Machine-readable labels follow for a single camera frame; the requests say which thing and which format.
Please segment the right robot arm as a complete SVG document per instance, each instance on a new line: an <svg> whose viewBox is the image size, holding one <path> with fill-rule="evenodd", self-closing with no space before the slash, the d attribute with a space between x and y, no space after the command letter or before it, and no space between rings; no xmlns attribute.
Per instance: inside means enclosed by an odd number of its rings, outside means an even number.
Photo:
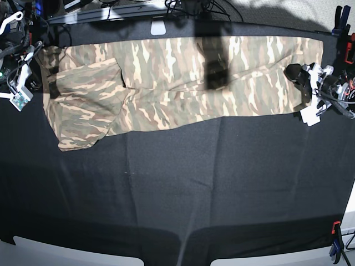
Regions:
<svg viewBox="0 0 355 266"><path fill-rule="evenodd" d="M1 98L16 105L31 101L41 86L31 61L49 40L43 1L1 1Z"/></svg>

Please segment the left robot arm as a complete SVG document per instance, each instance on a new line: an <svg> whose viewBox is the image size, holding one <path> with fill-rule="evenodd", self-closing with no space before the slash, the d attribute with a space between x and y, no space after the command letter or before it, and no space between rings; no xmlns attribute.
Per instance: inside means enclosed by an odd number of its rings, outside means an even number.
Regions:
<svg viewBox="0 0 355 266"><path fill-rule="evenodd" d="M331 107L354 119L354 78L346 71L339 76L333 71L333 66L322 68L317 63L290 64L284 70L286 78L310 98L309 106L300 110L302 121L308 126L319 123L321 115Z"/></svg>

